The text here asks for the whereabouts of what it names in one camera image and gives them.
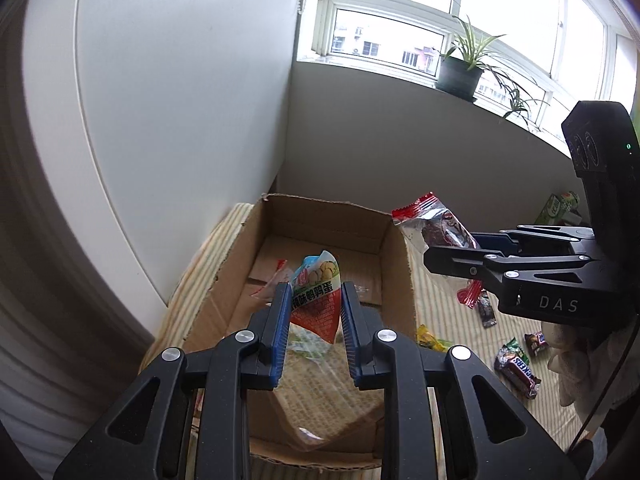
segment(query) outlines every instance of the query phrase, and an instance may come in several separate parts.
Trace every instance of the box flap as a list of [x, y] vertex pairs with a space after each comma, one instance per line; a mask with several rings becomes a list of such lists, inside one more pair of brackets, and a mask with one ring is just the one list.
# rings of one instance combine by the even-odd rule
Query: box flap
[[415, 298], [404, 236], [389, 226], [380, 251], [382, 321], [415, 340]]
[[267, 306], [266, 300], [259, 300], [258, 298], [252, 298], [252, 294], [262, 288], [262, 285], [255, 285], [253, 283], [247, 283], [242, 289], [236, 309], [231, 316], [226, 327], [225, 336], [232, 334], [238, 330], [243, 330], [249, 325], [251, 314], [258, 312], [258, 310]]
[[249, 440], [249, 448], [252, 455], [268, 460], [268, 462], [299, 467], [349, 471], [373, 469], [382, 465], [382, 461], [373, 458], [371, 453], [340, 453], [320, 450], [302, 452], [253, 437]]
[[348, 202], [267, 195], [274, 234], [378, 254], [391, 215]]
[[226, 255], [193, 321], [185, 351], [209, 348], [226, 335], [226, 327], [233, 316], [255, 255], [266, 234], [264, 203], [258, 202], [242, 224], [242, 228]]

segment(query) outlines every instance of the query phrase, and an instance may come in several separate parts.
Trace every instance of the beige fabric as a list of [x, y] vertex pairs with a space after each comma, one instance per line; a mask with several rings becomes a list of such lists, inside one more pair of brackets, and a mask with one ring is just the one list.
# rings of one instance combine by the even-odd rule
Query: beige fabric
[[[142, 368], [168, 346], [181, 346], [191, 324], [198, 313], [200, 303], [209, 287], [214, 283], [220, 265], [225, 260], [242, 222], [251, 211], [251, 204], [237, 204], [210, 234], [169, 302], [167, 316], [158, 339], [145, 355]], [[416, 323], [426, 325], [440, 339], [468, 346], [484, 363], [493, 369], [494, 357], [500, 345], [517, 337], [524, 344], [525, 332], [540, 329], [540, 322], [508, 316], [495, 308], [497, 300], [492, 297], [497, 325], [484, 329], [478, 313], [456, 300], [455, 292], [460, 288], [459, 280], [430, 274], [423, 266], [419, 255], [411, 253], [412, 280], [416, 301]], [[542, 380], [538, 397], [524, 400], [526, 408], [553, 437], [561, 448], [566, 448], [580, 423], [572, 407], [562, 408], [558, 401], [558, 377], [546, 369], [545, 354], [532, 360], [534, 373]], [[435, 410], [435, 398], [430, 391], [433, 410], [434, 434], [440, 442], [436, 450], [438, 476], [445, 479], [440, 427]], [[252, 480], [378, 480], [380, 469], [358, 471], [324, 471], [274, 464], [252, 459]]]
[[[416, 323], [426, 325], [437, 338], [469, 347], [491, 370], [494, 369], [495, 354], [503, 343], [516, 337], [526, 350], [523, 335], [540, 330], [539, 321], [499, 312], [497, 309], [498, 301], [493, 294], [490, 294], [490, 297], [497, 324], [490, 328], [484, 328], [475, 310], [458, 303], [455, 292], [459, 289], [460, 280], [431, 274], [414, 253], [410, 251], [410, 255], [416, 301]], [[521, 400], [558, 446], [565, 449], [571, 444], [580, 429], [580, 420], [572, 406], [568, 408], [560, 406], [558, 375], [546, 369], [547, 359], [548, 351], [531, 359], [533, 373], [542, 380], [540, 392], [535, 399], [524, 399], [501, 375], [498, 376], [508, 389]], [[434, 434], [436, 442], [440, 442], [436, 450], [438, 476], [444, 479], [446, 475], [442, 459], [442, 435], [435, 410], [435, 398], [431, 391], [430, 400]]]
[[156, 341], [146, 351], [140, 365], [143, 370], [162, 350], [169, 346], [182, 347], [198, 315], [207, 291], [216, 281], [218, 269], [249, 216], [253, 204], [236, 204], [226, 217], [214, 227], [209, 238], [193, 257], [169, 300], [168, 311]]

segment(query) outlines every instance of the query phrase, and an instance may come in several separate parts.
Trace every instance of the glove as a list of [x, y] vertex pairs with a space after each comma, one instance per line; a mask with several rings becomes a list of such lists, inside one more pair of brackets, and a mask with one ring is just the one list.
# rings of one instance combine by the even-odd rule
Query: glove
[[[552, 347], [547, 368], [560, 375], [561, 406], [574, 405], [581, 421], [585, 421], [596, 403], [613, 369], [618, 364], [633, 330], [630, 325], [613, 332], [597, 348], [587, 349], [574, 327], [542, 322], [545, 340]], [[600, 404], [587, 431], [596, 430], [611, 408], [631, 397], [640, 386], [640, 335], [636, 338], [625, 363]]]

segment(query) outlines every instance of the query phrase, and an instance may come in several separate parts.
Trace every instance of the snack package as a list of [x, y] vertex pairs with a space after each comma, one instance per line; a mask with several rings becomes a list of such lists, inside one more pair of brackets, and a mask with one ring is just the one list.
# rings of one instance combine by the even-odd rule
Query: snack package
[[[420, 254], [430, 245], [478, 247], [471, 233], [433, 193], [421, 196], [406, 207], [394, 209], [391, 216]], [[469, 280], [467, 286], [458, 291], [458, 301], [473, 308], [481, 291], [482, 282]]]
[[509, 341], [508, 343], [505, 343], [502, 346], [505, 347], [509, 352], [516, 354], [520, 359], [522, 359], [525, 362], [527, 366], [529, 366], [530, 364], [529, 358], [527, 357], [527, 354], [524, 353], [522, 346], [520, 346], [520, 343], [518, 343], [518, 340], [516, 338], [511, 339], [511, 341]]
[[478, 310], [478, 314], [480, 314], [482, 326], [489, 328], [497, 323], [495, 320], [494, 308], [491, 305], [491, 299], [489, 298], [489, 293], [486, 290], [483, 290], [480, 293], [480, 297], [476, 303], [476, 309]]
[[552, 194], [536, 218], [535, 225], [560, 225], [564, 214], [575, 210], [579, 205], [580, 197], [573, 191], [560, 196]]
[[340, 271], [328, 251], [307, 256], [289, 280], [293, 289], [291, 322], [333, 344], [340, 321]]
[[529, 368], [529, 360], [527, 359], [525, 362], [522, 356], [514, 351], [516, 346], [520, 347], [517, 342], [514, 345], [514, 341], [515, 339], [512, 339], [498, 350], [495, 356], [494, 368], [504, 374], [511, 384], [523, 393], [527, 399], [535, 399], [540, 389], [541, 381]]
[[542, 332], [525, 334], [524, 343], [527, 345], [531, 357], [535, 357], [543, 350], [549, 348], [549, 343], [546, 342], [545, 335]]
[[453, 343], [451, 341], [437, 339], [436, 336], [429, 332], [429, 329], [425, 325], [420, 325], [415, 335], [418, 341], [418, 345], [430, 350], [446, 352], [453, 346]]

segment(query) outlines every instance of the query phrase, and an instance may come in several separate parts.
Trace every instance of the green leaf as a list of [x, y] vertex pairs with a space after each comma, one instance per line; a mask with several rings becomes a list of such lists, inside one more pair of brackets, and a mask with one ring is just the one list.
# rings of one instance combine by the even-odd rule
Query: green leaf
[[466, 50], [468, 53], [468, 59], [465, 59], [466, 62], [471, 63], [476, 57], [475, 49], [476, 49], [476, 38], [474, 36], [473, 28], [471, 27], [471, 22], [467, 23], [464, 20], [458, 18], [458, 21], [462, 24], [462, 28], [465, 30], [465, 43]]
[[505, 34], [500, 34], [499, 36], [487, 36], [486, 38], [482, 38], [480, 43], [478, 44], [478, 53], [482, 54], [486, 50], [486, 48], [493, 43], [498, 38], [505, 36]]
[[447, 50], [447, 53], [444, 55], [444, 59], [447, 59], [447, 57], [451, 56], [451, 54], [453, 54], [457, 49], [457, 46], [452, 46], [449, 50]]

